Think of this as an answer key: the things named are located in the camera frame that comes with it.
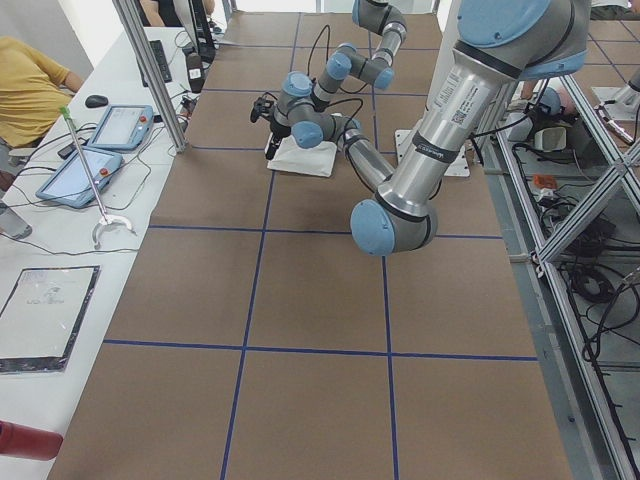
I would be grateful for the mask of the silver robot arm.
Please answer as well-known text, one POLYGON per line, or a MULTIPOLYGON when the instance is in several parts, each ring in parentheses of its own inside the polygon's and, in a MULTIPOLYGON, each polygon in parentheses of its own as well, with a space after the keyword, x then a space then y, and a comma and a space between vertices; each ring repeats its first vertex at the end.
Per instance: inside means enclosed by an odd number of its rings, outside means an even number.
POLYGON ((319 112, 329 106, 333 95, 349 76, 380 90, 387 89, 394 79, 394 57, 407 36, 403 14, 386 1, 355 1, 352 20, 359 27, 379 35, 381 40, 371 57, 365 57, 350 43, 338 46, 328 58, 310 95, 319 112))
POLYGON ((358 247, 374 256, 419 249, 433 239, 437 228, 431 194, 499 89, 578 71, 587 54, 590 10, 587 1, 462 2, 452 67, 407 153, 392 166, 361 133, 356 119, 328 110, 348 77, 378 89, 388 87, 394 57, 407 35, 406 21, 396 7, 385 1, 358 1, 352 18, 380 36, 375 53, 364 57, 342 44, 318 78, 293 71, 278 95, 259 97, 251 116, 270 124, 265 155, 272 158, 285 138, 302 149, 334 143, 372 193, 351 213, 351 234, 358 247))

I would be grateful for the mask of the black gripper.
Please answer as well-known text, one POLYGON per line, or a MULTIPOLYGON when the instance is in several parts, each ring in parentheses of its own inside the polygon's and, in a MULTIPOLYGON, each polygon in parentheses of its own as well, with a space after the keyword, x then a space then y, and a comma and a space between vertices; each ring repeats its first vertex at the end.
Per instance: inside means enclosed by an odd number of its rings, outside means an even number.
POLYGON ((254 102, 250 113, 250 121, 256 123, 260 118, 269 122, 272 137, 269 138, 265 158, 273 160, 281 144, 281 139, 290 135, 287 119, 279 111, 278 98, 271 93, 263 93, 254 102))

